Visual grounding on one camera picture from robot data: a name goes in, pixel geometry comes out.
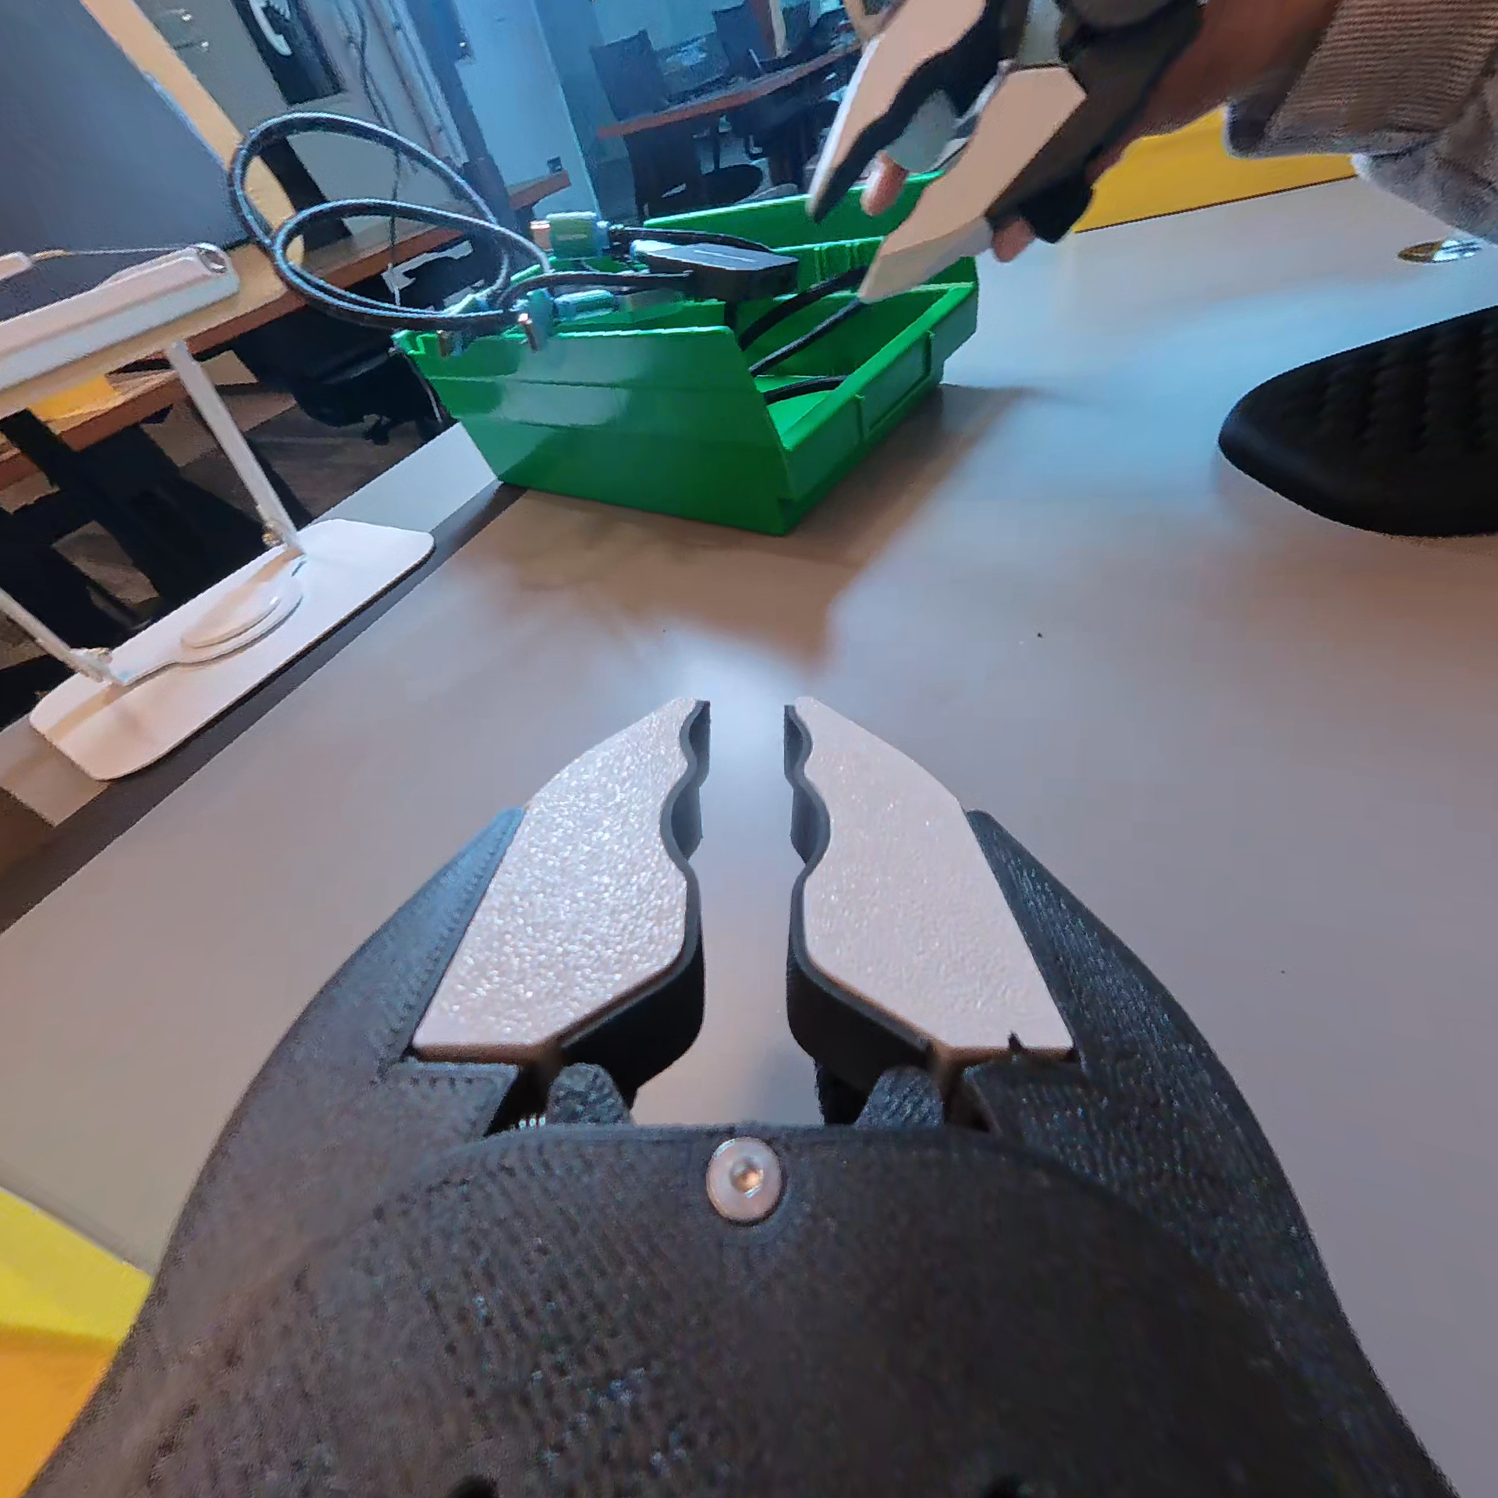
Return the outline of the person's right hand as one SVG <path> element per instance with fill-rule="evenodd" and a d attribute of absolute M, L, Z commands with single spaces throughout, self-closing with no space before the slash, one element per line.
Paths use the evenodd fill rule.
<path fill-rule="evenodd" d="M 1209 1 L 1200 30 L 1154 87 L 1125 144 L 1168 135 L 1228 103 L 1291 82 L 1339 1 Z"/>

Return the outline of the wooden side table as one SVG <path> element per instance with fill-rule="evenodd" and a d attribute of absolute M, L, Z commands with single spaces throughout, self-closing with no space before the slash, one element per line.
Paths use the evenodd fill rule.
<path fill-rule="evenodd" d="M 342 289 L 360 290 L 385 303 L 401 301 L 406 306 L 435 305 L 442 296 L 456 296 L 474 287 L 481 276 L 476 251 L 455 233 L 405 223 L 397 224 L 394 246 L 389 246 L 380 228 L 369 221 L 335 237 L 328 248 L 306 251 L 305 262 Z M 280 292 L 248 322 L 237 319 L 201 333 L 192 351 L 210 371 L 219 363 L 232 365 L 230 381 L 217 385 L 219 394 L 249 435 L 251 447 L 269 476 L 278 476 L 273 456 L 282 445 L 292 456 L 306 458 L 315 470 L 328 469 L 348 476 L 346 486 L 326 492 L 299 481 L 290 488 L 289 508 L 301 501 L 310 513 L 319 513 L 349 495 L 369 476 L 415 451 L 421 442 L 410 426 L 397 429 L 389 445 L 365 442 L 358 428 L 319 424 L 287 394 L 257 381 L 235 355 L 235 342 L 246 331 L 303 308 L 290 292 Z M 160 422 L 194 419 L 182 383 L 158 353 L 59 390 L 34 412 L 75 453 L 103 460 L 119 449 L 121 437 L 158 440 Z"/>

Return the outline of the black wall sign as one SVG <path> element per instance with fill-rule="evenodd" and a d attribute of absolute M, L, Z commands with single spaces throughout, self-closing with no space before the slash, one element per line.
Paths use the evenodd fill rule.
<path fill-rule="evenodd" d="M 299 1 L 233 1 L 282 100 L 294 107 L 323 103 L 344 91 L 344 80 Z"/>

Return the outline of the braided hdmi cable green plugs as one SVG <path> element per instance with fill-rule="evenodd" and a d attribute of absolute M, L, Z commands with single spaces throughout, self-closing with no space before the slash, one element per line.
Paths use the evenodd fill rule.
<path fill-rule="evenodd" d="M 273 224 L 249 198 L 249 167 L 274 144 L 287 144 L 299 135 L 328 135 L 365 141 L 381 146 L 397 160 L 408 160 L 438 178 L 465 205 L 465 212 L 406 203 L 401 199 L 330 199 L 298 210 Z M 636 289 L 633 272 L 554 271 L 542 248 L 499 223 L 494 210 L 462 178 L 456 167 L 438 155 L 405 139 L 396 130 L 358 117 L 331 112 L 296 110 L 255 124 L 239 142 L 226 169 L 230 205 L 249 239 L 262 249 L 274 274 L 308 306 L 330 317 L 383 331 L 433 331 L 465 338 L 496 335 L 517 324 L 535 294 L 620 294 Z M 430 228 L 447 228 L 497 253 L 499 271 L 481 290 L 453 310 L 397 308 L 380 299 L 333 285 L 289 258 L 294 240 L 305 239 L 310 226 L 324 219 L 372 217 L 408 219 Z"/>

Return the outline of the black hdmi splitter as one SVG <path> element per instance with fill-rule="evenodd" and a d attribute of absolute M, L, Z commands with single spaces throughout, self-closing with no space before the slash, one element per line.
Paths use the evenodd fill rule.
<path fill-rule="evenodd" d="M 727 305 L 792 294 L 795 255 L 738 237 L 633 233 L 627 258 L 651 274 L 674 278 L 685 294 Z"/>

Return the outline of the green plastic bin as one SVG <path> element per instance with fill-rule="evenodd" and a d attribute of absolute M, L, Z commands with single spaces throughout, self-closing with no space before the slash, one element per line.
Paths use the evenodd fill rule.
<path fill-rule="evenodd" d="M 599 314 L 538 349 L 517 328 L 394 344 L 503 481 L 783 535 L 938 388 L 977 328 L 977 265 L 957 260 L 758 369 L 854 299 L 838 287 L 745 347 L 779 296 L 734 308 L 734 331 L 603 331 Z"/>

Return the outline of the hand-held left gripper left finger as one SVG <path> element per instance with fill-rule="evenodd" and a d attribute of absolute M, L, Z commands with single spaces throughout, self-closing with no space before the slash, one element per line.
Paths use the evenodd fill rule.
<path fill-rule="evenodd" d="M 640 1089 L 704 1014 L 699 882 L 710 706 L 672 699 L 524 806 L 413 1032 L 422 1061 L 574 1063 Z"/>

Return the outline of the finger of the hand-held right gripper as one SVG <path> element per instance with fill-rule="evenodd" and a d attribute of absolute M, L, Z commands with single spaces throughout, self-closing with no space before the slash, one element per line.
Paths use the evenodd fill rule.
<path fill-rule="evenodd" d="M 907 1 L 884 12 L 863 48 L 808 190 L 822 221 L 866 180 L 865 214 L 891 207 L 927 173 L 997 78 L 991 1 Z"/>
<path fill-rule="evenodd" d="M 927 182 L 907 217 L 883 240 L 859 285 L 859 301 L 884 301 L 979 255 L 993 237 L 993 203 L 1082 101 L 1084 91 L 1064 66 L 1009 71 L 963 149 Z"/>

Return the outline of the long wooden desk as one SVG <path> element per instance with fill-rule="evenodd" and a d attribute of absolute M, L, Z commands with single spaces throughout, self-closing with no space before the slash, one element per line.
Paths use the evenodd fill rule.
<path fill-rule="evenodd" d="M 599 124 L 594 133 L 597 141 L 622 141 L 697 119 L 726 117 L 761 100 L 786 94 L 800 87 L 800 83 L 824 80 L 845 64 L 856 62 L 859 51 L 861 48 L 856 41 L 843 42 L 795 67 L 783 67 L 756 80 L 747 80 L 734 87 L 724 87 L 717 92 L 710 92 L 663 110 L 654 110 L 626 121 Z"/>

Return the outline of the white board stand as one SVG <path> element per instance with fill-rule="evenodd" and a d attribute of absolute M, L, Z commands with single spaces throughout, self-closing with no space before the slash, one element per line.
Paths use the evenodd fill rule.
<path fill-rule="evenodd" d="M 241 296 L 235 258 L 212 244 L 164 251 L 94 287 L 3 321 L 7 415 L 21 394 L 66 387 L 107 355 L 158 351 L 232 460 L 267 547 L 251 561 L 114 649 L 73 647 L 9 592 L 3 615 L 68 668 L 30 725 L 94 781 L 116 781 L 171 754 L 198 731 L 431 552 L 426 531 L 348 519 L 298 528 L 269 474 L 189 351 L 208 310 Z"/>

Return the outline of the yellow plastic bin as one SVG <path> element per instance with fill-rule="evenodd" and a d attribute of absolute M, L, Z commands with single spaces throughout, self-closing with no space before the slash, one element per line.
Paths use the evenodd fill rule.
<path fill-rule="evenodd" d="M 1355 176 L 1346 155 L 1243 158 L 1225 146 L 1223 112 L 1134 141 L 1093 185 L 1077 233 L 1220 207 Z"/>
<path fill-rule="evenodd" d="M 2 1191 L 2 1494 L 21 1494 L 100 1385 L 151 1277 Z"/>

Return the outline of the black office chair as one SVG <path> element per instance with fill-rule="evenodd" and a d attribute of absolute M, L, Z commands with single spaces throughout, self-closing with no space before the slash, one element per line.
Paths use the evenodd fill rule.
<path fill-rule="evenodd" d="M 258 383 L 287 394 L 312 421 L 358 428 L 369 444 L 389 445 L 403 426 L 426 444 L 453 422 L 383 330 L 303 308 L 246 331 L 235 355 Z"/>

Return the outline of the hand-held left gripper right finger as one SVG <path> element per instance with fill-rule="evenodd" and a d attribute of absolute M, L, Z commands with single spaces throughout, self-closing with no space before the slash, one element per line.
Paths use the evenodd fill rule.
<path fill-rule="evenodd" d="M 784 708 L 792 845 L 786 1014 L 838 1089 L 913 1068 L 1059 1061 L 1073 1034 L 959 799 L 818 699 Z"/>

